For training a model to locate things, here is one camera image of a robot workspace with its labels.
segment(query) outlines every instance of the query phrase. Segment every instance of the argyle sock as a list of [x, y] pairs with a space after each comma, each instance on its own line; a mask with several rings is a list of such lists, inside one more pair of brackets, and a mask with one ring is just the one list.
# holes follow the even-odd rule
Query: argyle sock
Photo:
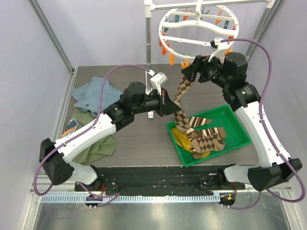
[[200, 153], [200, 152], [196, 152], [195, 150], [193, 150], [192, 154], [193, 154], [194, 159], [199, 160], [199, 159], [208, 157], [210, 155], [210, 152]]
[[227, 137], [226, 132], [223, 127], [215, 127], [215, 128], [208, 128], [203, 130], [195, 130], [190, 128], [187, 130], [187, 137], [189, 140], [193, 140], [195, 138], [202, 138], [212, 135], [213, 133], [217, 133], [221, 138]]
[[207, 137], [193, 139], [191, 145], [198, 153], [222, 151], [225, 147], [225, 143], [217, 133], [213, 133]]
[[211, 122], [210, 119], [202, 117], [188, 118], [180, 106], [179, 99], [191, 88], [193, 83], [189, 82], [187, 77], [183, 76], [175, 95], [174, 103], [180, 107], [180, 111], [174, 113], [177, 129], [184, 133], [186, 132], [188, 139], [193, 146], [193, 157], [202, 158], [205, 152], [222, 151], [225, 143], [222, 138], [226, 137], [225, 130], [222, 127], [208, 128], [205, 130], [195, 130], [194, 127], [199, 127]]

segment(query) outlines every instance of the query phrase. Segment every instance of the blue towel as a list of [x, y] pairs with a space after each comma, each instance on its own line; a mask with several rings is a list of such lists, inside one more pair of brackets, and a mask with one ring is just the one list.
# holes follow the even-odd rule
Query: blue towel
[[[90, 83], [87, 83], [80, 88], [72, 89], [71, 95], [78, 101], [75, 104], [75, 107], [79, 107], [84, 113], [91, 111], [92, 115], [96, 117], [98, 113], [99, 96], [103, 80], [103, 78], [93, 77]], [[110, 86], [109, 81], [106, 80], [100, 112], [106, 109], [109, 105], [118, 101], [121, 94], [121, 91]]]

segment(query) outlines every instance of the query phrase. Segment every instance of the small label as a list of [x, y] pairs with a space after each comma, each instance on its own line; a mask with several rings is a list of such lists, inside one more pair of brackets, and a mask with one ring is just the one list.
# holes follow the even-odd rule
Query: small label
[[77, 120], [75, 118], [73, 118], [72, 120], [69, 121], [67, 128], [65, 129], [65, 131], [62, 133], [62, 138], [68, 136], [69, 134], [72, 134], [74, 131], [76, 131], [77, 127], [78, 127], [79, 123], [77, 122]]

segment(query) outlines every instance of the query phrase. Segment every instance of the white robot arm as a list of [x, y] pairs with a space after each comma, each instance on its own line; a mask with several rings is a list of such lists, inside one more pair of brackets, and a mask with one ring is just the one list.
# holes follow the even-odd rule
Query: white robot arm
[[152, 76], [151, 84], [153, 86], [149, 95], [145, 93], [144, 84], [132, 82], [121, 95], [121, 99], [100, 114], [98, 121], [93, 121], [76, 132], [57, 139], [55, 142], [51, 142], [48, 138], [42, 141], [40, 161], [54, 148], [65, 143], [64, 147], [55, 152], [43, 164], [43, 168], [53, 185], [59, 185], [69, 180], [89, 185], [91, 190], [95, 190], [101, 185], [100, 180], [97, 179], [95, 167], [72, 161], [82, 150], [133, 122], [135, 114], [156, 111], [158, 115], [165, 116], [180, 110], [169, 98], [167, 90], [161, 87], [167, 80], [165, 74], [160, 72], [155, 74], [152, 70], [148, 74]]
[[[222, 43], [215, 46], [213, 42], [213, 47], [219, 50], [220, 44]], [[220, 86], [225, 101], [241, 119], [256, 147], [260, 165], [226, 166], [219, 171], [220, 179], [224, 183], [251, 184], [256, 190], [263, 191], [288, 181], [294, 175], [271, 144], [262, 125], [263, 121], [275, 144], [296, 171], [302, 168], [302, 163], [299, 159], [291, 159], [290, 154], [282, 147], [263, 109], [263, 119], [260, 118], [260, 96], [255, 86], [246, 81], [247, 67], [243, 54], [228, 53], [222, 64], [220, 58], [213, 53], [211, 56], [196, 56], [193, 63], [181, 73], [190, 82], [195, 81], [196, 74], [200, 73], [200, 83], [211, 81]]]

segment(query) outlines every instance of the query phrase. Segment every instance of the white circular hanger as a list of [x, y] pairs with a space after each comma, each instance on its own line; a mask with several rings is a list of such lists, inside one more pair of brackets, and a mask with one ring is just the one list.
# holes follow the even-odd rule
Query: white circular hanger
[[[165, 28], [180, 28], [180, 27], [185, 27], [185, 26], [199, 26], [199, 27], [203, 27], [209, 30], [212, 30], [214, 32], [216, 32], [217, 34], [220, 35], [227, 35], [227, 36], [233, 36], [233, 38], [236, 38], [238, 36], [239, 33], [239, 22], [235, 16], [235, 14], [228, 9], [225, 6], [222, 5], [217, 5], [216, 7], [222, 9], [223, 11], [227, 12], [229, 14], [229, 16], [218, 16], [218, 15], [209, 15], [209, 14], [201, 14], [201, 3], [202, 0], [198, 1], [198, 4], [196, 6], [196, 12], [195, 13], [191, 13], [191, 12], [182, 12], [182, 11], [178, 11], [178, 9], [172, 9], [169, 12], [167, 12], [164, 17], [161, 19], [160, 24], [159, 24], [159, 39], [161, 41], [161, 44], [163, 45], [163, 47], [170, 52], [171, 54], [173, 54], [174, 56], [181, 58], [181, 59], [185, 59], [185, 60], [194, 60], [195, 57], [191, 57], [188, 55], [182, 55], [179, 54], [177, 52], [175, 52], [174, 50], [172, 50], [171, 48], [169, 48], [167, 46], [167, 44], [165, 43], [165, 41], [177, 41], [177, 42], [183, 42], [183, 43], [190, 43], [190, 44], [196, 44], [196, 45], [201, 45], [201, 46], [211, 46], [210, 41], [206, 42], [206, 41], [199, 41], [199, 40], [191, 40], [191, 39], [185, 39], [185, 38], [179, 38], [179, 37], [172, 37], [172, 36], [167, 36], [167, 35], [162, 35], [162, 29], [163, 27]], [[170, 16], [170, 15], [180, 15], [180, 16], [188, 16], [189, 18], [195, 18], [195, 20], [185, 20], [185, 21], [181, 21], [178, 23], [171, 23], [171, 22], [166, 22], [166, 19]], [[235, 23], [235, 29], [224, 29], [221, 27], [218, 27], [215, 24], [209, 23], [209, 22], [205, 22], [202, 21], [201, 18], [206, 19], [216, 19], [216, 20], [226, 20], [226, 21], [234, 21]]]

